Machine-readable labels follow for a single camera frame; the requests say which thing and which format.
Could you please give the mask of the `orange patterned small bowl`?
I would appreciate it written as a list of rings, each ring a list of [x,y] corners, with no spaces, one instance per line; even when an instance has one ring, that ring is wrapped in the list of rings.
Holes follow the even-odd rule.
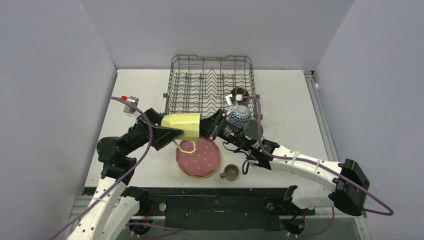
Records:
[[[227,119],[236,126],[243,126],[252,119],[252,114],[245,105],[238,105],[228,114]]]

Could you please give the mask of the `small grey cup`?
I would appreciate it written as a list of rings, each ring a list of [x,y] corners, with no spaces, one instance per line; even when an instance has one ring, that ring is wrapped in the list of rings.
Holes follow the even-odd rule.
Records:
[[[228,181],[235,181],[240,174],[240,169],[235,164],[228,164],[224,167],[223,172],[220,173],[219,177],[221,179],[226,179]]]

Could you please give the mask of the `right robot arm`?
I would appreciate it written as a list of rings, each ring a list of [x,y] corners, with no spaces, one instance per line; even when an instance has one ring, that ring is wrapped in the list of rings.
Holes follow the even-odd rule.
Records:
[[[237,126],[225,119],[221,109],[201,119],[199,130],[202,138],[220,138],[225,144],[234,145],[233,153],[243,153],[246,163],[270,171],[287,172],[318,184],[317,187],[289,187],[282,199],[282,207],[289,214],[315,207],[334,207],[355,217],[365,211],[370,181],[352,159],[327,161],[287,149],[260,137],[259,132],[263,129],[257,121],[250,120],[244,126]]]

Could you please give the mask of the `dark brown glazed bowl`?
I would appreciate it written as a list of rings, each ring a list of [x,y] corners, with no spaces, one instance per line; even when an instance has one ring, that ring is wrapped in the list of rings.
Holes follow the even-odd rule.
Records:
[[[236,95],[248,96],[249,95],[248,90],[246,88],[242,87],[242,86],[237,86],[237,87],[233,88],[230,91],[230,93],[233,96],[236,96]]]

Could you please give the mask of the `grey wire dish rack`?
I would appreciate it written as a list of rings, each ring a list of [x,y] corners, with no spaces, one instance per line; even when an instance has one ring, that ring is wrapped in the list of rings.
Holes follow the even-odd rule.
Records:
[[[227,110],[225,96],[235,87],[256,93],[252,60],[245,55],[224,57],[177,54],[170,64],[165,114],[200,113],[205,119]]]

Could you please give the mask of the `yellow green mug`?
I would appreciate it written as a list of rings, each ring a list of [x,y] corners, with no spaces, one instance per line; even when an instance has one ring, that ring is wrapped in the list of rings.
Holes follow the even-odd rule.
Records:
[[[192,144],[192,150],[186,151],[173,140],[173,143],[182,153],[192,154],[196,148],[196,142],[200,141],[200,113],[173,113],[165,115],[160,125],[172,129],[179,129],[183,131],[183,135],[178,137],[177,140],[188,141]]]

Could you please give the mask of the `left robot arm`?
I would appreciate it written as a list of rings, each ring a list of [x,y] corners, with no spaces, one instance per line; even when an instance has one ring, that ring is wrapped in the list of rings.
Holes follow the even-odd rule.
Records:
[[[149,209],[147,192],[129,186],[140,160],[129,154],[146,146],[157,151],[184,134],[183,130],[161,126],[160,115],[153,109],[142,113],[122,136],[101,138],[96,146],[98,161],[103,164],[100,178],[89,206],[75,218],[77,226],[69,240],[114,240],[131,217]]]

